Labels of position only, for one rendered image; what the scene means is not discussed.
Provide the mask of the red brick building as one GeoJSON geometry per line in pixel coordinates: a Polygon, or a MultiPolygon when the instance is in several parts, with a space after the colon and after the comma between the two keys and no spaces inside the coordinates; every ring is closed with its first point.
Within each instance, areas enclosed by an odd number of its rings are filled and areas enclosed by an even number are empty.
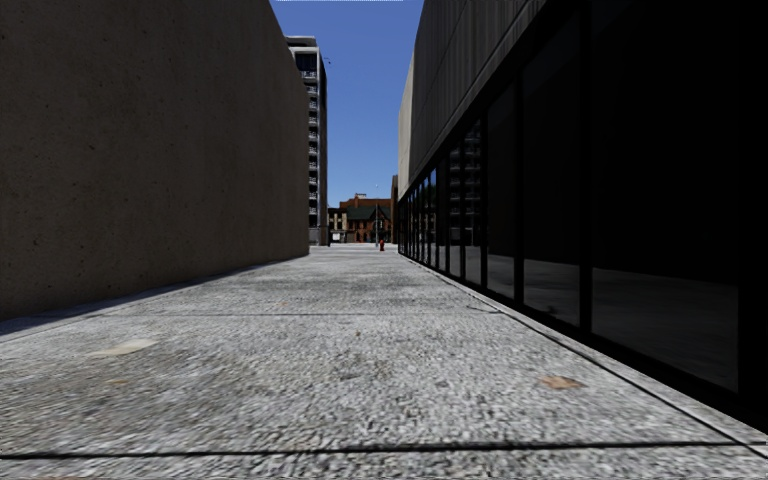
{"type": "MultiPolygon", "coordinates": [[[[375,243],[375,198],[356,194],[342,201],[338,207],[327,209],[327,219],[332,243],[375,243]]],[[[379,240],[392,242],[394,232],[393,206],[390,198],[378,198],[379,240]]]]}

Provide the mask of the grey tower with balconies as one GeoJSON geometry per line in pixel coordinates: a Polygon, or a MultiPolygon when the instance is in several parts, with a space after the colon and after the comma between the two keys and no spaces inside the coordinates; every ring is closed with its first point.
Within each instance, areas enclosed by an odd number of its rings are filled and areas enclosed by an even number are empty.
{"type": "Polygon", "coordinates": [[[308,95],[308,231],[311,245],[329,243],[327,219],[327,78],[316,38],[286,36],[308,95]]]}

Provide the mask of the dark glass-fronted building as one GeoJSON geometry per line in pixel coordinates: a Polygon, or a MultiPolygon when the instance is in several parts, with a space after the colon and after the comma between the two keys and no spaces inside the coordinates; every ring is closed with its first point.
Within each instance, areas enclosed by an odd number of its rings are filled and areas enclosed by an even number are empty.
{"type": "Polygon", "coordinates": [[[768,433],[768,0],[424,0],[400,251],[768,433]]]}

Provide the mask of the pale concrete building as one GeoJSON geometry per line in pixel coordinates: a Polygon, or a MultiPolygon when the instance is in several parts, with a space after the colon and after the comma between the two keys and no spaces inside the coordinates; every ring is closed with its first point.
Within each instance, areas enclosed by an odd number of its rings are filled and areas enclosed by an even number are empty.
{"type": "Polygon", "coordinates": [[[269,0],[0,0],[0,320],[308,251],[269,0]]]}

